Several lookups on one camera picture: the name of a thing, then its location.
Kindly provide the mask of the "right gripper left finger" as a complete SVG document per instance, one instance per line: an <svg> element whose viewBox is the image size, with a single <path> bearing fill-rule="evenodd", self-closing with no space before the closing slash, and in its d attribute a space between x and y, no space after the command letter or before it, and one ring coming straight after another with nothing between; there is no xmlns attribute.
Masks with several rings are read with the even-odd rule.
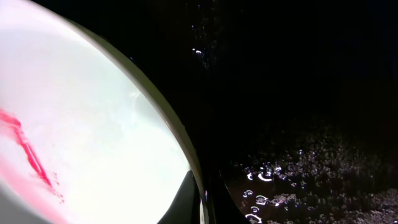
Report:
<svg viewBox="0 0 398 224"><path fill-rule="evenodd" d="M171 206L158 224L199 224L200 193L193 172L186 173Z"/></svg>

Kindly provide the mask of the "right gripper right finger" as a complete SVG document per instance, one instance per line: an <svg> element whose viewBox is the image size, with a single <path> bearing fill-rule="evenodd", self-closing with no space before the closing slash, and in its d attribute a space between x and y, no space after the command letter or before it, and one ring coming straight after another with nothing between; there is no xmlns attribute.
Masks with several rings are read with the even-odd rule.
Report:
<svg viewBox="0 0 398 224"><path fill-rule="evenodd" d="M208 182L210 223L248 224L239 211L221 177L210 176Z"/></svg>

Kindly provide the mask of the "light green plate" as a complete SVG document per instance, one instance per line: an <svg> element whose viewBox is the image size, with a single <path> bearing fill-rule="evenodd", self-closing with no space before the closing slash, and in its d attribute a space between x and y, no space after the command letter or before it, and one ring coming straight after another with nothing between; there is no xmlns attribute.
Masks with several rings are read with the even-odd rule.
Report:
<svg viewBox="0 0 398 224"><path fill-rule="evenodd" d="M158 223L195 148L120 51L32 1L1 2L1 222Z"/></svg>

